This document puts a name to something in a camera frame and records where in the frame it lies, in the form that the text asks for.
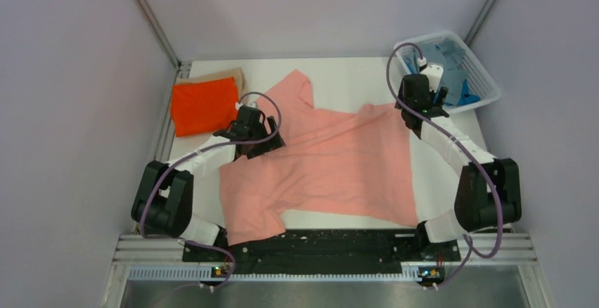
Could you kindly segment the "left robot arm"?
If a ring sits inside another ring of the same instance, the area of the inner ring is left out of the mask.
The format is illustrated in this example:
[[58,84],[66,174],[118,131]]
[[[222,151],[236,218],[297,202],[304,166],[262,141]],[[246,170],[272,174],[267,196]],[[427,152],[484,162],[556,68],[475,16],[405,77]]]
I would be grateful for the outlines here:
[[173,238],[199,244],[210,261],[224,257],[221,228],[194,212],[194,182],[241,157],[252,159],[285,146],[279,131],[282,114],[267,116],[243,105],[236,119],[217,130],[200,147],[178,160],[149,162],[131,208],[145,238]]

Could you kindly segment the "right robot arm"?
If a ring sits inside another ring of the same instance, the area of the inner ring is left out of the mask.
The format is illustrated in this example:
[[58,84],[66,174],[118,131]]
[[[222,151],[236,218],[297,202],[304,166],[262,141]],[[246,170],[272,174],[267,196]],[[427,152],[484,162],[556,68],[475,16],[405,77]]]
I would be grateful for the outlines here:
[[520,174],[511,158],[499,159],[461,132],[442,108],[446,88],[429,89],[431,77],[408,74],[398,91],[396,108],[405,125],[434,149],[458,176],[453,206],[418,225],[415,253],[432,260],[443,243],[488,227],[501,227],[522,217]]

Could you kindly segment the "pink t shirt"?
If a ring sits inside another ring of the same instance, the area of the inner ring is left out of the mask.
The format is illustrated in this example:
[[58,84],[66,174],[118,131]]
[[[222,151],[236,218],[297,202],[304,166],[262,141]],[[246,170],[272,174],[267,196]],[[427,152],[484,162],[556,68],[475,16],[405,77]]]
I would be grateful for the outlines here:
[[365,104],[356,113],[316,108],[310,80],[297,70],[258,104],[283,118],[285,146],[220,168],[229,244],[283,233],[287,210],[417,225],[410,131],[392,104]]

